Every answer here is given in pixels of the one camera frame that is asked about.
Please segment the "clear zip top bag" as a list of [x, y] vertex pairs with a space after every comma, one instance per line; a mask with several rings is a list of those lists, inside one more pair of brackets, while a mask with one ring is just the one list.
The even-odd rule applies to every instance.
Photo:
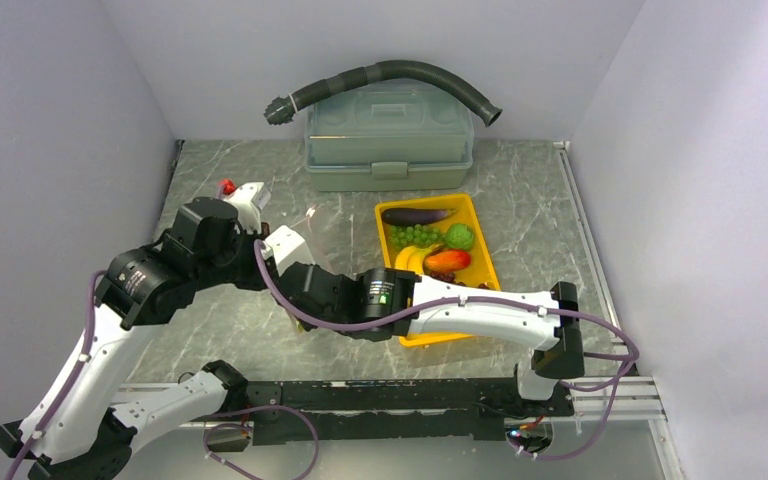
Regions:
[[[293, 223], [291, 225], [286, 225], [286, 226], [292, 228], [293, 230], [295, 230], [296, 232], [298, 232], [299, 234], [301, 234], [304, 237], [304, 239], [307, 242], [307, 245], [312, 250], [312, 253], [313, 253], [313, 256], [314, 256], [314, 260], [316, 262], [315, 265], [318, 265], [320, 267], [325, 267], [326, 269], [329, 269], [330, 266], [329, 266], [329, 263], [327, 261], [327, 258], [318, 249], [318, 245], [317, 245], [316, 237], [315, 237], [315, 231], [314, 231], [314, 222], [315, 222], [315, 220], [316, 220], [316, 208], [315, 207], [310, 207], [307, 210], [306, 214], [300, 220], [298, 220], [297, 222], [295, 222], [295, 223]], [[285, 273], [282, 276], [278, 277], [276, 272], [275, 272], [272, 275], [272, 278], [273, 278], [273, 281], [274, 281], [276, 287], [279, 289], [279, 291], [282, 293], [282, 295], [287, 300], [289, 300], [291, 298], [291, 292], [290, 292], [290, 290], [287, 287], [285, 287], [285, 286], [283, 286], [281, 284], [281, 281], [285, 278]]]

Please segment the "orange red toy mango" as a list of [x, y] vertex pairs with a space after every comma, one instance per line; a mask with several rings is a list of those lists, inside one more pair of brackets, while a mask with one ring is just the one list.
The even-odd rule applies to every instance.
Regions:
[[423, 265], [429, 272], [449, 274], [468, 268], [472, 263], [472, 256], [464, 250], [449, 249], [427, 256]]

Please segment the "yellow plastic tray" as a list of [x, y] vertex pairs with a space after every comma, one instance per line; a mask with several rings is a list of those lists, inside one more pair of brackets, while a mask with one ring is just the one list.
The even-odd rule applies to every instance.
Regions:
[[[430, 226], [439, 229], [444, 236], [447, 229], [456, 223], [466, 224], [473, 229], [475, 233], [475, 244], [471, 250], [467, 251], [472, 256], [472, 263], [468, 268], [459, 272], [455, 272], [456, 275], [464, 283], [487, 283], [491, 290], [498, 290], [500, 288], [495, 268], [492, 263], [491, 254], [487, 248], [472, 199], [468, 194], [456, 193], [436, 197], [415, 198], [377, 204], [375, 207], [375, 212], [377, 215], [379, 240], [382, 247], [384, 263], [387, 267], [394, 268], [396, 256], [403, 248], [396, 249], [392, 247], [387, 240], [389, 227], [392, 225], [383, 223], [380, 215], [383, 210], [388, 208], [456, 210], [457, 213], [452, 217], [441, 222], [430, 224]], [[443, 249], [441, 251], [449, 250], [449, 248], [447, 248], [444, 243], [444, 237], [443, 240], [439, 243], [443, 245]]]

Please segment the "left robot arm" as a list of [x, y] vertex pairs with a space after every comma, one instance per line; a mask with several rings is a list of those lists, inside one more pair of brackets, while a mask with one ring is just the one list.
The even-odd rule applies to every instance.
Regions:
[[248, 382], [222, 360], [184, 383], [114, 405], [114, 394], [148, 344], [195, 295], [218, 285], [260, 291], [254, 259], [267, 236], [264, 194], [198, 197], [153, 243], [116, 256], [94, 274], [84, 331], [47, 394], [23, 420], [0, 427], [14, 466], [32, 479], [111, 479], [130, 458], [181, 423], [216, 413], [239, 417]]

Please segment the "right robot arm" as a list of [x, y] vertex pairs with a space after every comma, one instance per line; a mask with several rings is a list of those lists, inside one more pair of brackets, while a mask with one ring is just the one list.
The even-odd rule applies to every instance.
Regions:
[[372, 342], [457, 333], [522, 345], [531, 357], [518, 367], [510, 392], [524, 415], [545, 407], [560, 381], [585, 373], [578, 292], [568, 282], [511, 293], [389, 268], [351, 279], [295, 262], [274, 278], [270, 290], [306, 330], [325, 328]]

